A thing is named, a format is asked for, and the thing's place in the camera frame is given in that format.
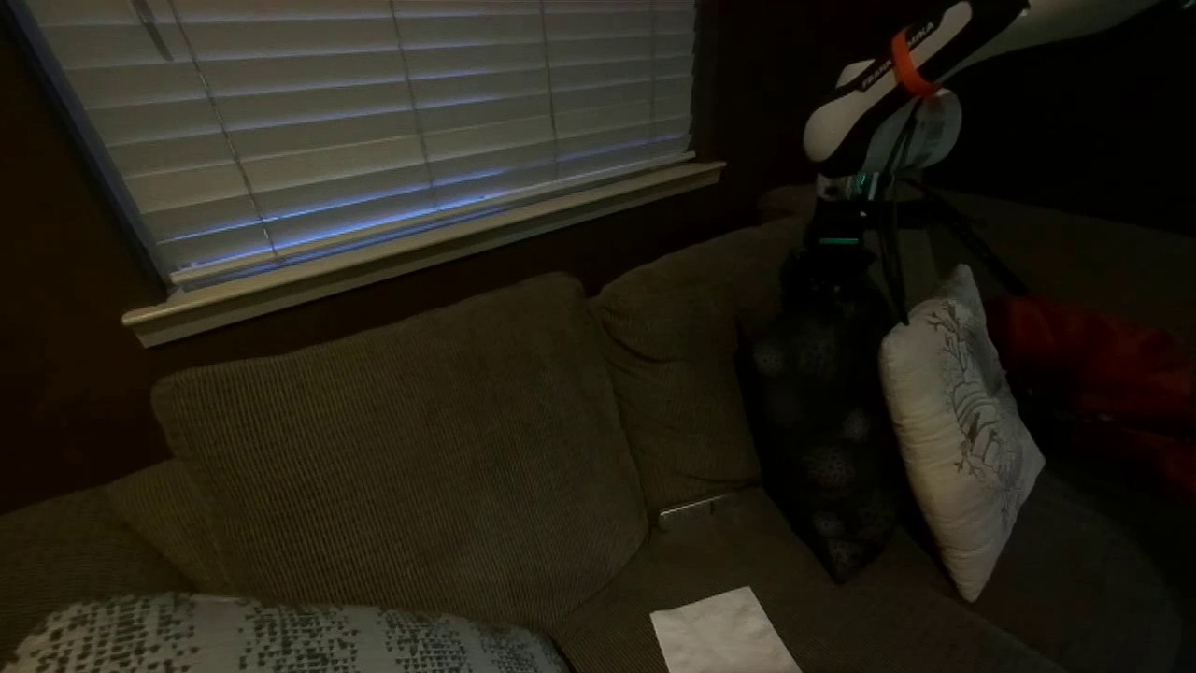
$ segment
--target gray couch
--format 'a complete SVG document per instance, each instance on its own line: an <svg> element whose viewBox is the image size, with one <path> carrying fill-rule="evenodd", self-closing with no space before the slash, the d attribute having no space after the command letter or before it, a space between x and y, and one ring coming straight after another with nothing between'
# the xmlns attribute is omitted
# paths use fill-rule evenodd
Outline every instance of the gray couch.
<svg viewBox="0 0 1196 673"><path fill-rule="evenodd" d="M760 490L735 392L796 237L159 380L176 459L0 520L0 646L61 602L208 590L520 621L574 671L660 671L648 612L749 585L811 673L1175 671L1162 571L1051 470L974 606L911 534L828 585Z"/></svg>

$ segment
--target red fabric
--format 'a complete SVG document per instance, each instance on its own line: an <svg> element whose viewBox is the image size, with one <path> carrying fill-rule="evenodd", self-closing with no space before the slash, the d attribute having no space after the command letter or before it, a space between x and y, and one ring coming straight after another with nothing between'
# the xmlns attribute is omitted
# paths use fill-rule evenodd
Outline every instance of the red fabric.
<svg viewBox="0 0 1196 673"><path fill-rule="evenodd" d="M1154 329L1000 298L992 338L1013 380L1055 392L1080 449L1121 456L1196 500L1196 373Z"/></svg>

